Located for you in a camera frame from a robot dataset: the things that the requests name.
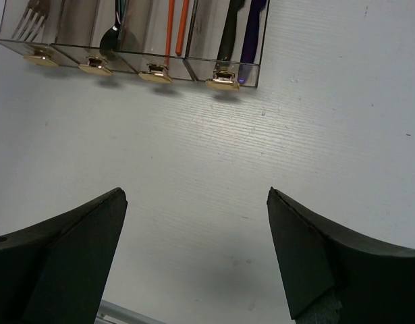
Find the purple iridescent knife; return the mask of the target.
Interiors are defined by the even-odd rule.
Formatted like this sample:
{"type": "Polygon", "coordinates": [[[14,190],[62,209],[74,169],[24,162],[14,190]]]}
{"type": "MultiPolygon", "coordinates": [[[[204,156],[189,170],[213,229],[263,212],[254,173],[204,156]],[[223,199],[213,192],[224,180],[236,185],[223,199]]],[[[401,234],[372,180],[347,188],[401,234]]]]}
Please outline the purple iridescent knife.
{"type": "Polygon", "coordinates": [[[266,5],[267,0],[251,0],[240,58],[241,63],[254,63],[260,32],[260,16],[266,5]]]}

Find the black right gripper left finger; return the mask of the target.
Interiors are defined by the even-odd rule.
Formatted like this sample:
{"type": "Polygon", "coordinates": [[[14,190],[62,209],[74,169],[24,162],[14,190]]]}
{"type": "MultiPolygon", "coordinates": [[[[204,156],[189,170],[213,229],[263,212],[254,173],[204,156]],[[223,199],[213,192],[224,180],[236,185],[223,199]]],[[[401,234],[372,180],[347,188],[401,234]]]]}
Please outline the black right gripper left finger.
{"type": "Polygon", "coordinates": [[[127,206],[115,188],[0,236],[0,323],[94,323],[127,206]]]}

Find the black spoon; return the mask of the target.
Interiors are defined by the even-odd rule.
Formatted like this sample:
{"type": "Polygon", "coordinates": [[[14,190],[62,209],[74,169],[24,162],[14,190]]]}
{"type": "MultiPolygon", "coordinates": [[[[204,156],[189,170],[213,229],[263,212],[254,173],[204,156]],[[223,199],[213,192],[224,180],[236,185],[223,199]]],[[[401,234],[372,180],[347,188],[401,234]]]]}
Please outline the black spoon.
{"type": "Polygon", "coordinates": [[[110,29],[108,29],[108,31],[104,33],[104,35],[101,38],[100,46],[99,46],[101,53],[106,53],[107,51],[117,51],[119,49],[120,32],[121,32],[121,28],[120,30],[117,30],[117,28],[115,27],[115,23],[114,23],[114,25],[112,25],[112,27],[110,27],[110,29]]]}

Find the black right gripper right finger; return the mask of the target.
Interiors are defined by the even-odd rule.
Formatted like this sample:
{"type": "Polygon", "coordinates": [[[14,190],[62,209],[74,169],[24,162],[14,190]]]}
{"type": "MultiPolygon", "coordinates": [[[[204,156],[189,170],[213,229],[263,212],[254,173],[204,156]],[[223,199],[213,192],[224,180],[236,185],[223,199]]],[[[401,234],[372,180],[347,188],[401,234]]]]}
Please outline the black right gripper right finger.
{"type": "Polygon", "coordinates": [[[296,323],[415,323],[415,249],[360,234],[277,189],[267,209],[296,323]]]}

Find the iridescent rainbow spoon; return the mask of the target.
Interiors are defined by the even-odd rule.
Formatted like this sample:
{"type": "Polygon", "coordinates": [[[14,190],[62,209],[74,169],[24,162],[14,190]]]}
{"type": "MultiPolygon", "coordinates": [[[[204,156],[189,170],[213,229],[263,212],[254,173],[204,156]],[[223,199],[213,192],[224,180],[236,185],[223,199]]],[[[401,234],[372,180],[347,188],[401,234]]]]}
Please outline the iridescent rainbow spoon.
{"type": "Polygon", "coordinates": [[[115,27],[120,30],[126,11],[126,0],[115,0],[115,27]]]}

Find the black knife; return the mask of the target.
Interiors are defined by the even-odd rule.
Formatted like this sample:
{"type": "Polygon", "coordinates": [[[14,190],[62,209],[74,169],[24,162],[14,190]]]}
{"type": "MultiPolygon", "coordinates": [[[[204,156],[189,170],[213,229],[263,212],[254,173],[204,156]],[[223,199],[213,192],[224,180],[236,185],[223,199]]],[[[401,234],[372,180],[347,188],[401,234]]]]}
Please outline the black knife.
{"type": "Polygon", "coordinates": [[[223,28],[217,61],[230,61],[236,41],[238,12],[244,7],[245,0],[231,0],[223,28]]]}

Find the orange chopstick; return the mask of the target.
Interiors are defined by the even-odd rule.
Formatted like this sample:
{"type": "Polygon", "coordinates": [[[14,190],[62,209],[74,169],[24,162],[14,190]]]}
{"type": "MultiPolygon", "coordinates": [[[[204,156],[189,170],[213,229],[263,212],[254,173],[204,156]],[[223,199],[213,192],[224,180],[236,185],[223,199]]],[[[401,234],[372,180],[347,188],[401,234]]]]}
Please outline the orange chopstick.
{"type": "Polygon", "coordinates": [[[189,4],[190,0],[183,0],[182,3],[182,10],[181,10],[181,16],[179,21],[179,29],[177,34],[177,41],[175,46],[175,54],[177,56],[182,55],[183,51],[183,45],[184,45],[184,38],[186,33],[186,24],[188,19],[188,12],[189,12],[189,4]]]}
{"type": "Polygon", "coordinates": [[[175,0],[169,0],[168,3],[168,14],[167,14],[167,34],[166,34],[166,43],[165,43],[165,66],[169,67],[169,58],[171,54],[171,41],[173,34],[173,15],[175,8],[175,0]]]}

